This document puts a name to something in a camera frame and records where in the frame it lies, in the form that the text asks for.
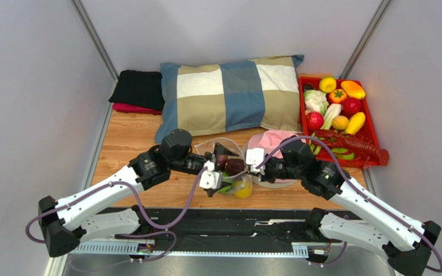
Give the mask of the orange yellow mango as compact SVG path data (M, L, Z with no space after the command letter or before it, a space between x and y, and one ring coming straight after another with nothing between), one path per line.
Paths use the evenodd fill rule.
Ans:
M364 89L353 80L344 80L341 82L341 88L347 93L348 97L362 100L366 96Z

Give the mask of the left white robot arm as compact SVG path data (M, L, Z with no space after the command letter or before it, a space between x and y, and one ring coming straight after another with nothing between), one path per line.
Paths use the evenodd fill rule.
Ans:
M213 152L193 153L192 135L186 130L175 129L160 144L139 154L106 180L58 200L51 196L42 198L38 203L37 220L49 256L66 255L85 241L129 236L143 221L156 229L175 226L188 210L193 194L189 195L178 217L166 225L153 222L141 203L122 212L103 214L102 211L123 198L138 198L139 193L168 181L172 171L195 175L195 185L213 196L227 186L222 182L226 162L230 157L241 159L241 149L225 138L214 141L211 148Z

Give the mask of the clear dotted zip bag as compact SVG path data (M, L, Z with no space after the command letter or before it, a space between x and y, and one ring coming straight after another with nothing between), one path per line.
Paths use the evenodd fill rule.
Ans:
M196 176L194 187L202 188L209 197L219 193L247 198L253 192L252 177L247 173L240 147L228 138L215 138L194 146L207 158L202 173Z

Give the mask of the purple onion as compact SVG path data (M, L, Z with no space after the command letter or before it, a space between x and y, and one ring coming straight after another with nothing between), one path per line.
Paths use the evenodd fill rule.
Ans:
M219 171L225 171L227 161L228 161L228 155L225 154L217 155L215 161L215 168Z

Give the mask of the red tomato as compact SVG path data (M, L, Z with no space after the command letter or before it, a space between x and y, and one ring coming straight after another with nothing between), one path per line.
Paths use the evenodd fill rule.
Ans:
M342 103L342 111L347 115L356 114L361 110L361 101L357 98L347 98Z

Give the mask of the checkered blue beige pillow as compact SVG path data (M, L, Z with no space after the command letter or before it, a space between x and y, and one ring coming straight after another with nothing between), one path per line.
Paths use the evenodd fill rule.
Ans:
M303 61L292 55L199 67L162 63L165 105L155 142L175 129L193 136L257 127L299 132Z

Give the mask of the dark purple fruit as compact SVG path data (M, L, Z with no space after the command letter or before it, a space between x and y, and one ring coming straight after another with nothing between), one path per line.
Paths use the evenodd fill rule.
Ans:
M245 161L242 159L228 159L225 172L228 176L235 176L246 171Z

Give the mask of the yellow banana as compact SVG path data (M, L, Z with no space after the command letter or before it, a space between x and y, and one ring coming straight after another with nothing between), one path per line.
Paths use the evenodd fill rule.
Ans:
M366 115L363 112L355 113L350 119L349 124L345 128L344 133L349 135L355 135L364 125L366 121Z

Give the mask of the left aluminium frame post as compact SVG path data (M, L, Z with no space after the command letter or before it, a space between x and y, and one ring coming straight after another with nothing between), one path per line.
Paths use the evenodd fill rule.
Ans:
M101 59L103 65L105 66L109 76L112 80L117 83L119 74L115 69L110 56L108 55L105 46L100 39L100 36L93 24L89 13L86 10L86 7L81 0L70 0L71 5L73 6L80 22L82 23L87 35L89 36L90 41L92 42L94 48L96 49L99 58Z

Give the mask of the green watermelon ball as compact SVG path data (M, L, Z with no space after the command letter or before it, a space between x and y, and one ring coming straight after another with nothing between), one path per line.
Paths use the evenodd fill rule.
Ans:
M226 193L231 190L233 186L233 178L227 174L223 174L221 188L218 190L219 193Z

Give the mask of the yellow apple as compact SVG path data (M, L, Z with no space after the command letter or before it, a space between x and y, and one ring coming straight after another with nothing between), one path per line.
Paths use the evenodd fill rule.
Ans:
M247 198L252 195L253 186L250 181L235 181L233 184L234 192L237 198Z

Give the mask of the red plastic tray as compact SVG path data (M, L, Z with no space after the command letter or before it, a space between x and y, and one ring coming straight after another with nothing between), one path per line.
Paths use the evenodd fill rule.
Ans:
M319 81L321 80L321 78L315 78L315 77L310 77L310 76L300 76L299 77L299 86L300 86L300 105L301 105L301 117L304 115L304 110L303 108L304 106L304 97L303 97L303 92L304 92L304 87L309 87L309 86L314 86L316 87L317 84L319 84ZM360 112L365 113L366 115L366 121L363 125L363 127L356 133L356 135L359 135L363 138L365 138L366 140L370 141L372 144L379 146L379 141L375 132L375 128L374 128L374 124L372 121L372 117L370 115L369 112L369 108L368 108L368 104L367 104L367 100L366 99L362 99L361 101L361 110ZM302 122L302 130L304 135L307 136L311 136L314 131L309 130L307 128L307 121L306 119L301 118L301 122ZM333 162L332 157L330 156L330 154L323 148L321 148L320 153L315 156L318 160L323 160L323 161L327 161L327 162ZM347 162L344 162L343 160L339 160L337 159L339 164L341 165L341 167L343 167L343 164L348 164Z

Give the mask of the orange persimmon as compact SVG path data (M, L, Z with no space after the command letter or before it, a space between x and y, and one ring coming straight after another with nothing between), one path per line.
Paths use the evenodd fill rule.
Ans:
M327 95L327 100L330 104L341 104L347 97L348 95L343 89L335 89Z

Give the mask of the right aluminium frame post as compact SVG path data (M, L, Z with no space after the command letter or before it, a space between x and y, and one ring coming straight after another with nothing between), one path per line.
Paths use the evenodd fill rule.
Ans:
M341 79L348 79L352 73L355 65L359 61L360 56L364 53L367 45L371 41L373 35L377 31L380 23L385 18L389 8L393 4L393 0L381 0L377 9L375 10L372 18L370 19L367 27L365 28L363 34L361 35L357 45L355 46L352 54L350 55L344 69L340 73L339 77Z

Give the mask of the white radish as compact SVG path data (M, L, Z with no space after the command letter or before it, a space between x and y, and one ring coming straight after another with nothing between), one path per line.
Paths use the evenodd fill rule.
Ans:
M327 107L324 115L321 115L318 112L310 112L308 114L308 117L310 119L317 120L317 125L320 125L320 128L318 129L319 131L322 130L328 131L332 125L333 119L339 116L341 111L342 111L342 105L333 103Z

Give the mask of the orange small fruit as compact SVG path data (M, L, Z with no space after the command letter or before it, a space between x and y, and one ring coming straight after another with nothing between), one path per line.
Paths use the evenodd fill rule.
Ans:
M338 131L345 130L349 125L349 119L345 116L336 116L333 118L331 125L334 129Z

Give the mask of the red apple lower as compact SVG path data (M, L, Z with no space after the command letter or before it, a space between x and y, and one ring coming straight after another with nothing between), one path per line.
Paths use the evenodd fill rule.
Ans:
M321 129L325 123L323 115L318 112L309 112L306 115L306 121L307 128L312 131Z

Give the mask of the red toy lobster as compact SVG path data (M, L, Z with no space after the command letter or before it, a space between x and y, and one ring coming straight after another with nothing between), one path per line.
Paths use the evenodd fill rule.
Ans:
M317 130L315 133L330 148L331 153L332 148L337 147L346 148L355 153L354 160L343 160L348 163L343 164L343 167L364 169L374 166L387 166L389 163L388 150L381 149L359 135L349 135L330 130Z

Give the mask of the yellow lemon top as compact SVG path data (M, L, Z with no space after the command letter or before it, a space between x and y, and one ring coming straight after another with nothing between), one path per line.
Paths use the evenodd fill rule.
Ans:
M337 81L333 76L326 76L319 82L319 90L326 94L333 92L337 88Z

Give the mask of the black folded cloth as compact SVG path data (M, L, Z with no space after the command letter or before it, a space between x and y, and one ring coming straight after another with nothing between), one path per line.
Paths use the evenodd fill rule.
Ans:
M162 74L156 71L122 71L109 102L163 111Z

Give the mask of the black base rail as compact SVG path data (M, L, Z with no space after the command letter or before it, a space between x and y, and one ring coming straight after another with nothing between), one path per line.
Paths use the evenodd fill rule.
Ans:
M139 214L134 234L157 233L154 249L220 253L286 253L293 243L325 246L330 240L305 224L310 211L269 209L188 209L170 234L161 234Z

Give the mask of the pink bucket hat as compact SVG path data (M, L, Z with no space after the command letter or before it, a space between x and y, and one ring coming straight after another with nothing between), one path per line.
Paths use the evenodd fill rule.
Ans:
M296 136L296 133L280 130L267 130L264 133L259 133L252 136L242 148L243 157L246 156L246 151L253 148L263 148L266 154L271 153L280 143L288 138ZM276 179L274 183L259 181L258 177L252 176L252 182L261 187L269 189L281 189L291 186L296 180L291 179Z

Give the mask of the pink folded cloth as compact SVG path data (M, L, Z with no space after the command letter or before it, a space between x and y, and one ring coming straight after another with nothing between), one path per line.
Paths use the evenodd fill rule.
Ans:
M143 108L140 106L130 105L127 103L113 103L112 109L122 113L137 113L137 114L152 114L152 115L162 114L161 110Z

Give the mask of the green lime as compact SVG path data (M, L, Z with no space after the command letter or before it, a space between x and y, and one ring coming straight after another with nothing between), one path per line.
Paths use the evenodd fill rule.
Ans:
M349 149L337 147L337 148L332 148L331 151L337 159L341 159L341 160L354 160L355 159L355 153L350 151Z

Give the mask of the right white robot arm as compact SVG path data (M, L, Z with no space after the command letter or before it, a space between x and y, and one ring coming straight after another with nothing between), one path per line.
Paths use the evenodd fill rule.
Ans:
M317 160L305 136L284 140L272 152L250 149L246 164L259 180L299 180L311 194L343 206L365 224L315 208L306 219L308 231L373 252L402 275L442 273L442 257L435 247L441 226L413 219L385 203L344 171L337 159Z

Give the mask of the aluminium frame post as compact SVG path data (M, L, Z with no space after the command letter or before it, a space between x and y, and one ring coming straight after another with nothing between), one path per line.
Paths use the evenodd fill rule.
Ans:
M105 46L100 39L100 36L93 24L89 13L86 10L86 7L81 0L70 0L71 5L73 6L80 22L82 23L87 35L89 36L90 41L92 42L94 48L96 49L99 58L101 59L103 65L105 66L109 76L112 80L117 83L119 74L115 69L110 56L108 55Z
M352 73L355 65L359 61L360 56L364 53L367 45L371 41L373 35L377 31L380 23L385 18L389 8L393 4L393 0L381 0L377 9L375 10L372 18L370 19L367 27L365 28L363 34L361 35L357 45L355 46L352 54L350 55L344 69L340 73L339 77L341 79L348 79Z

